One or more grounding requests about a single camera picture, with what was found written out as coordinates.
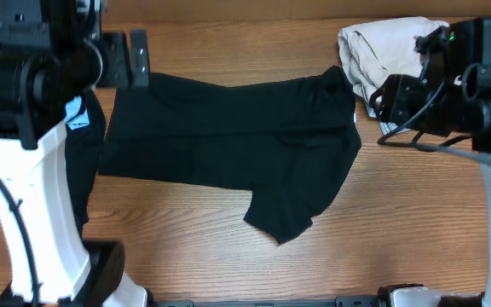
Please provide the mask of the black t-shirt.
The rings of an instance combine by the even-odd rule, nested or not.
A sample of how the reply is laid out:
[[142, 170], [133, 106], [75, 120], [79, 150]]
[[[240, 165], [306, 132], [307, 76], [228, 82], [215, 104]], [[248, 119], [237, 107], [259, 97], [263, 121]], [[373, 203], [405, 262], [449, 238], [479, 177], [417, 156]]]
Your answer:
[[99, 173], [249, 190], [245, 221], [294, 240], [342, 188], [361, 148], [340, 67], [227, 87], [154, 72], [115, 97]]

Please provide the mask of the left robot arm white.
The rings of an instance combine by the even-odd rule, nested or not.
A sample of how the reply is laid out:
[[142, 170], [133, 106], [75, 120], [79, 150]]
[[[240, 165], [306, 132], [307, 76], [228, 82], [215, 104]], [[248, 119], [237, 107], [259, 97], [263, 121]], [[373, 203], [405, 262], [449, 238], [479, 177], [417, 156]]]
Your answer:
[[99, 1], [0, 2], [0, 224], [12, 279], [0, 306], [151, 306], [117, 241], [83, 240], [66, 178], [65, 106], [145, 84]]

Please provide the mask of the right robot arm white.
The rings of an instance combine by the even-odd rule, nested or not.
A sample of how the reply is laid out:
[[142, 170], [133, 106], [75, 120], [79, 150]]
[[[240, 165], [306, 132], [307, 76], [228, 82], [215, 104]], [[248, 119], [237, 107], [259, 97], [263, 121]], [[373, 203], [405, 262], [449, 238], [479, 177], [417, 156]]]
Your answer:
[[380, 291], [379, 303], [491, 306], [491, 18], [440, 26], [416, 38], [415, 50], [425, 58], [419, 77], [392, 74], [370, 98], [378, 120], [397, 126], [378, 144], [394, 147], [391, 138], [409, 129], [417, 134], [408, 148], [479, 163], [488, 197], [488, 280], [477, 295], [403, 287]]

